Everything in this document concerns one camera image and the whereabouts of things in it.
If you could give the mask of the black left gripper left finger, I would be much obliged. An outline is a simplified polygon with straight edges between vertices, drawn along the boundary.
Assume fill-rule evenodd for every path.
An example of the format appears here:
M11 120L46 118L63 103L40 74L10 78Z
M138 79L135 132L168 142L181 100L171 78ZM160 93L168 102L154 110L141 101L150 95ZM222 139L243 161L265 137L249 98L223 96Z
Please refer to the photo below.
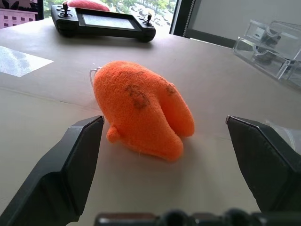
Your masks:
M0 215L0 226L66 226L83 214L92 185L103 116L70 126L32 169Z

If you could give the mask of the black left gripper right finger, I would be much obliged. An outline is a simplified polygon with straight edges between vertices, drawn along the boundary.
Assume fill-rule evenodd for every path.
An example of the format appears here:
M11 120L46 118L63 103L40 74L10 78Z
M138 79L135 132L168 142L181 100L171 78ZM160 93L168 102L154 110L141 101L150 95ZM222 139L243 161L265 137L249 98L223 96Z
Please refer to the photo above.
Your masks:
M301 155L269 125L227 116L240 171L261 211L301 211Z

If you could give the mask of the clear plastic bag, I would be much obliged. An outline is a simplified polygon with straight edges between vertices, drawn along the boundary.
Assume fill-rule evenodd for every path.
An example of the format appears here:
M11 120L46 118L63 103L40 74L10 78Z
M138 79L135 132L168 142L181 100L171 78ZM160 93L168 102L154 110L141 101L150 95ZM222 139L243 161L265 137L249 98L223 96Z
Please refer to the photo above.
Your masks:
M266 120L265 123L272 127L275 132L277 132L281 138L295 151L298 152L298 146L296 145L296 142L299 140L298 136L300 135L300 132L296 129L289 129L285 128L279 125L276 125L275 123Z

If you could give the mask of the orange plush toy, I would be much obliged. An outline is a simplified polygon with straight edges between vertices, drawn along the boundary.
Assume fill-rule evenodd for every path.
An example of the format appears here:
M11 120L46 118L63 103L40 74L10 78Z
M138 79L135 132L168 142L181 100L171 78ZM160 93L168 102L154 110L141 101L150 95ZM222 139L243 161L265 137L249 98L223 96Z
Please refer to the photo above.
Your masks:
M113 61L90 70L95 99L109 123L107 139L176 161L194 134L192 113L175 85L146 67Z

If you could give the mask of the clear acrylic drawer organizer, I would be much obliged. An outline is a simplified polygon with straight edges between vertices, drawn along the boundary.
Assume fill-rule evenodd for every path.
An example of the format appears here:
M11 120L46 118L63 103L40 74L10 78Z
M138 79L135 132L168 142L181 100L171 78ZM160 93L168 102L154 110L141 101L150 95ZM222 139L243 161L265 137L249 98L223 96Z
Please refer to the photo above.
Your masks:
M234 54L301 93L301 24L251 20Z

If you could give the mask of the white board panel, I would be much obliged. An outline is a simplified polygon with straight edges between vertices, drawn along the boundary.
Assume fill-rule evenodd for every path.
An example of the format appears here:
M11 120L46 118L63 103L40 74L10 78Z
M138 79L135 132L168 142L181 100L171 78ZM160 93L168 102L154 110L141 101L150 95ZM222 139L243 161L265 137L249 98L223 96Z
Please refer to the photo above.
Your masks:
M232 48L251 20L301 24L301 0L196 0L186 36Z

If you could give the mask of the black handheld controller with screen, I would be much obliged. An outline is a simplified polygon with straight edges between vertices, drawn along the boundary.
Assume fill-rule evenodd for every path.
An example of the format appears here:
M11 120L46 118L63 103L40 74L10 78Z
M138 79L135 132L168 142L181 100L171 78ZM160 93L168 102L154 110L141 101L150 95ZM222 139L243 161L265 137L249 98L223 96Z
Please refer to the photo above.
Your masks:
M156 35L151 15L145 19L129 14L75 8L64 3L51 7L51 17L55 28L64 37L110 36L150 42Z

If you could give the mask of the laptop with pink screen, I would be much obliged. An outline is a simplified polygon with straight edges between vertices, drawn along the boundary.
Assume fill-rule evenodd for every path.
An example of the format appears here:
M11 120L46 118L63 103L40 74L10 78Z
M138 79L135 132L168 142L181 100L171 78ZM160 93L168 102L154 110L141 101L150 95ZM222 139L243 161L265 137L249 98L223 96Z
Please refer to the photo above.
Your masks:
M0 29L36 21L39 0L0 0Z

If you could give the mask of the red rounded object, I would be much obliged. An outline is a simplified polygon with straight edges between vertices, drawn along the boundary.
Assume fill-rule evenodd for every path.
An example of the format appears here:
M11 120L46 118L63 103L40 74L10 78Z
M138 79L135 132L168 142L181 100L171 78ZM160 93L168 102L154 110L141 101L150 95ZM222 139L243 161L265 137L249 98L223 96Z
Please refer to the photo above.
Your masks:
M65 0L63 4L67 4L69 7L74 8L85 8L110 12L109 6L100 0Z

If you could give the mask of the black window frame post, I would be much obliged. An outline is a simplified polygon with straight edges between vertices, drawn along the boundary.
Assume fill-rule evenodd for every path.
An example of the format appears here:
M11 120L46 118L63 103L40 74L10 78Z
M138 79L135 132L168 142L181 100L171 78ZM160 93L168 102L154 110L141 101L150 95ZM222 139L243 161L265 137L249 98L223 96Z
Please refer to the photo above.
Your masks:
M196 0L177 0L170 34L185 37Z

